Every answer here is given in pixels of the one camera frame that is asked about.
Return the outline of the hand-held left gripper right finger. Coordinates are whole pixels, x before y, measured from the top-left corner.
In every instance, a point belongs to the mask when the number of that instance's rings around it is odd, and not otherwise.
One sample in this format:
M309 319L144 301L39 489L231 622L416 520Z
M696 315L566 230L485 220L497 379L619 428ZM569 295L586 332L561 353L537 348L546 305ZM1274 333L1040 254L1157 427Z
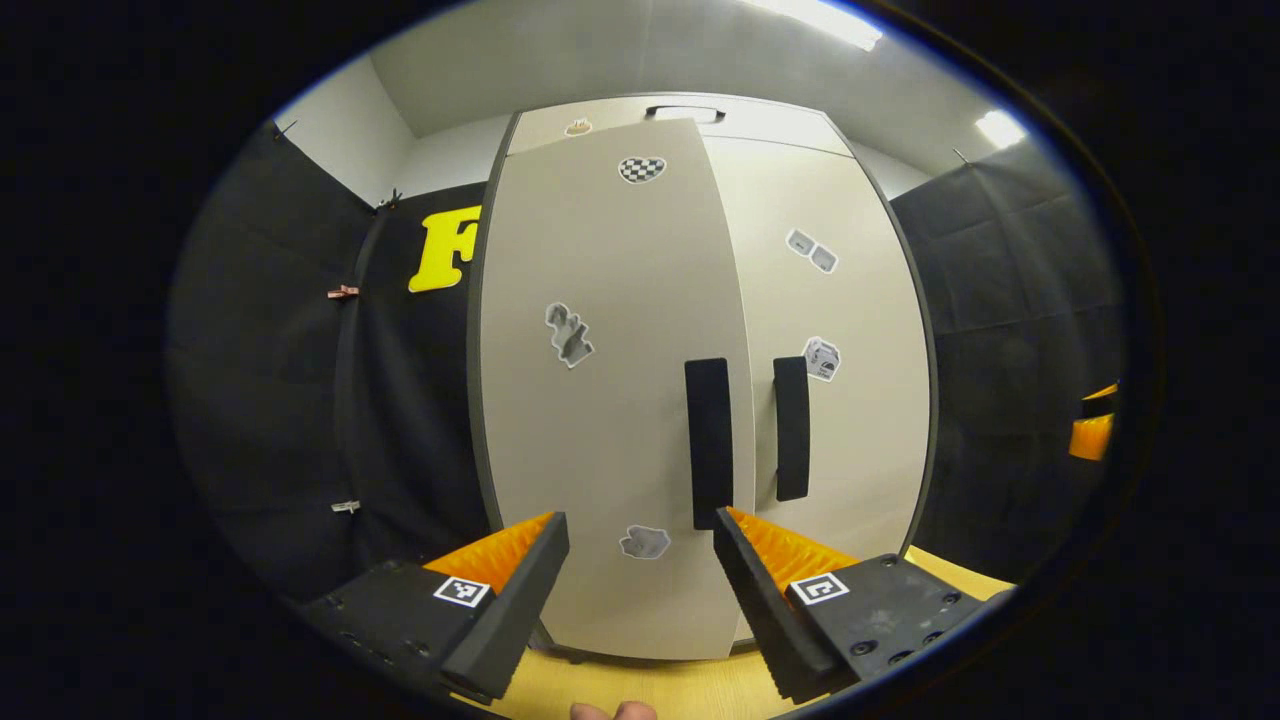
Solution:
M732 507L713 547L780 696L796 705L872 691L993 609L920 565L855 560Z

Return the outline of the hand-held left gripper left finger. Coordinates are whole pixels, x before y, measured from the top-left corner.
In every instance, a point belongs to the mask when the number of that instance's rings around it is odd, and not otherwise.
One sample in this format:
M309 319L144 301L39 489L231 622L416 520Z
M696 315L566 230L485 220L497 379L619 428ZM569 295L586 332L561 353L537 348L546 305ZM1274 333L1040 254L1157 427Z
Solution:
M430 562L389 560L298 607L369 670L426 697L502 698L570 551L544 512Z

